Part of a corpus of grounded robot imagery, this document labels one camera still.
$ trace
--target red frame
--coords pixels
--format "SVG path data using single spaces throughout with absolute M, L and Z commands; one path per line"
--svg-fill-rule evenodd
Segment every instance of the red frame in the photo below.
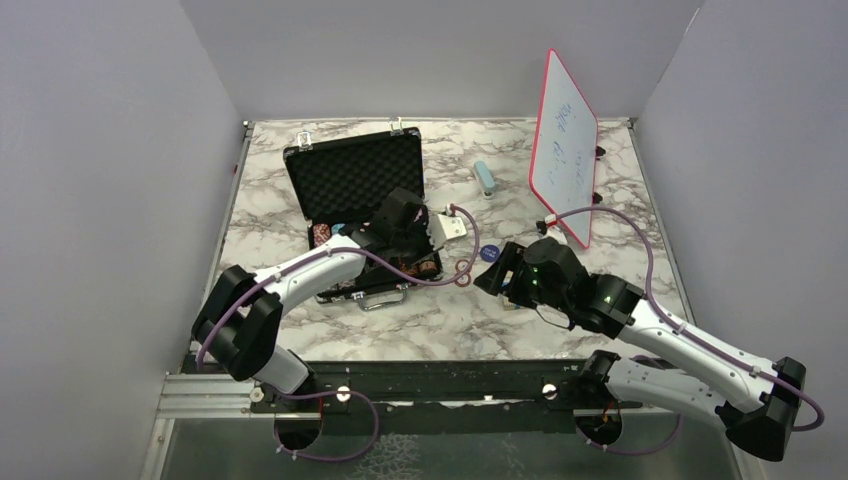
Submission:
M 539 99 L 539 114 L 536 116 L 536 135 L 533 137 L 533 153 L 531 153 L 531 157 L 530 157 L 530 173 L 528 174 L 527 183 L 530 184 L 530 190 L 533 191 L 533 194 L 536 195 L 536 198 L 538 198 L 545 205 L 545 207 L 548 209 L 549 212 L 556 215 L 557 213 L 562 213 L 562 212 L 554 211 L 554 209 L 550 206 L 550 204 L 548 204 L 548 202 L 546 202 L 545 199 L 542 198 L 541 195 L 539 195 L 539 192 L 536 190 L 536 187 L 533 186 L 533 169 L 536 166 L 536 146 L 539 144 L 539 127 L 542 125 L 542 107 L 545 105 L 545 92 L 548 88 L 548 69 L 551 66 L 551 52 L 553 52 L 553 54 L 556 55 L 557 60 L 559 60 L 559 63 L 562 65 L 562 68 L 565 69 L 565 73 L 568 74 L 568 78 L 570 78 L 571 82 L 574 83 L 574 86 L 577 87 L 577 92 L 580 93 L 580 96 L 583 98 L 583 101 L 586 102 L 586 106 L 589 107 L 589 112 L 592 113 L 592 117 L 595 119 L 595 145 L 593 145 L 593 151 L 594 151 L 594 147 L 596 147 L 597 143 L 598 143 L 598 116 L 595 115 L 595 111 L 592 110 L 592 106 L 589 105 L 589 102 L 586 100 L 586 96 L 583 95 L 583 91 L 580 90 L 580 86 L 577 85 L 577 82 L 574 81 L 574 77 L 571 75 L 571 72 L 568 71 L 568 67 L 565 66 L 565 62 L 562 61 L 562 58 L 559 56 L 557 51 L 554 50 L 553 48 L 549 49 L 547 59 L 545 60 L 545 80 L 544 80 L 544 83 L 542 84 L 542 96 Z M 594 168 L 592 169 L 592 191 L 593 192 L 595 190 L 595 176 L 597 175 L 597 171 L 598 171 L 598 163 L 594 162 Z M 589 197 L 589 204 L 590 205 L 592 204 L 591 195 Z M 577 235 L 574 234 L 574 231 L 571 230 L 571 228 L 568 227 L 568 225 L 565 223 L 565 220 L 559 219 L 558 222 L 563 226 L 563 228 L 565 228 L 566 231 L 568 231 L 568 233 L 571 234 L 571 238 L 577 240 L 577 243 L 579 243 L 581 247 L 589 248 L 589 244 L 592 242 L 592 212 L 591 211 L 589 212 L 589 238 L 586 240 L 585 245 L 583 244 L 583 242 L 580 241 L 580 239 L 577 237 Z

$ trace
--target black case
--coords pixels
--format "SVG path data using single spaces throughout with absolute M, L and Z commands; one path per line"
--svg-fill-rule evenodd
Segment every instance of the black case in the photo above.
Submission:
M 300 208 L 306 218 L 309 248 L 315 246 L 312 226 L 317 224 L 366 222 L 383 200 L 396 187 L 402 187 L 424 198 L 424 166 L 421 154 L 421 132 L 405 128 L 327 142 L 311 143 L 304 133 L 298 134 L 299 146 L 283 150 L 283 160 L 294 186 Z M 302 135 L 307 139 L 302 143 Z M 433 279 L 442 274 L 438 252 L 433 253 L 437 272 L 417 278 Z M 356 279 L 353 287 L 318 294 L 319 303 L 354 298 L 363 310 L 397 304 L 406 299 L 407 282 L 382 269 Z M 400 301 L 365 306 L 365 296 L 400 290 Z

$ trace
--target table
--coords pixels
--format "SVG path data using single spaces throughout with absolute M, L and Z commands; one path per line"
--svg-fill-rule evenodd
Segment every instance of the table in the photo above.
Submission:
M 528 245 L 539 236 L 536 220 L 548 212 L 527 186 L 535 120 L 409 120 L 421 130 L 424 182 L 431 209 L 453 202 L 474 215 L 482 245 L 513 240 Z M 221 254 L 220 269 L 239 264 L 247 271 L 269 267 L 307 251 L 303 218 L 285 169 L 282 150 L 295 135 L 309 131 L 313 142 L 386 131 L 383 120 L 258 122 Z M 657 298 L 684 317 L 671 265 L 648 197 L 625 119 L 600 124 L 596 191 L 604 204 L 636 220 L 650 236 L 657 258 Z M 480 194 L 471 167 L 484 160 L 498 184 L 490 199 Z M 644 285 L 647 259 L 638 238 L 619 219 L 595 213 L 592 245 L 575 247 L 583 264 Z M 454 240 L 442 255 L 447 274 L 468 258 L 470 239 Z M 478 262 L 477 275 L 489 264 Z M 552 310 L 551 321 L 567 323 Z M 502 302 L 474 288 L 455 285 L 415 288 L 403 305 L 363 312 L 354 302 L 318 305 L 314 300 L 292 310 L 280 327 L 278 343 L 306 360 L 462 360 L 586 358 L 595 349 L 622 355 L 635 347 L 602 335 L 562 332 L 531 310 L 504 310 Z

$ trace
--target robotic arm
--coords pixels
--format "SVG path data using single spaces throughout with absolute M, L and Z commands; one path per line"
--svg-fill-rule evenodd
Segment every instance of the robotic arm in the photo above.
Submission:
M 623 279 L 589 274 L 567 246 L 544 238 L 524 248 L 509 242 L 474 284 L 517 305 L 547 305 L 568 315 L 569 328 L 619 338 L 653 352 L 677 373 L 596 351 L 581 377 L 587 388 L 618 401 L 638 401 L 698 418 L 726 430 L 730 441 L 766 460 L 783 458 L 798 413 L 797 396 L 693 342 L 697 336 L 726 355 L 803 388 L 806 369 L 786 357 L 777 363 L 739 350 L 670 312 L 657 315 L 645 293 Z M 677 325 L 672 327 L 669 320 Z

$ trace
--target metal clasp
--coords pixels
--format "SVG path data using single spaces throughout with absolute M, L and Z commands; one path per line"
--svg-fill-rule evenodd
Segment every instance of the metal clasp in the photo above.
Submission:
M 312 148 L 312 134 L 309 132 L 297 132 L 297 149 L 301 152 Z
M 400 117 L 390 118 L 389 128 L 392 129 L 392 135 L 403 135 L 403 119 Z
M 402 283 L 397 286 L 398 290 L 400 290 L 401 297 L 398 300 L 390 300 L 388 302 L 375 303 L 374 305 L 366 305 L 365 304 L 365 292 L 356 292 L 351 295 L 351 298 L 356 300 L 356 303 L 359 305 L 359 309 L 363 312 L 371 312 L 380 308 L 393 307 L 395 305 L 400 305 L 409 298 L 409 284 Z

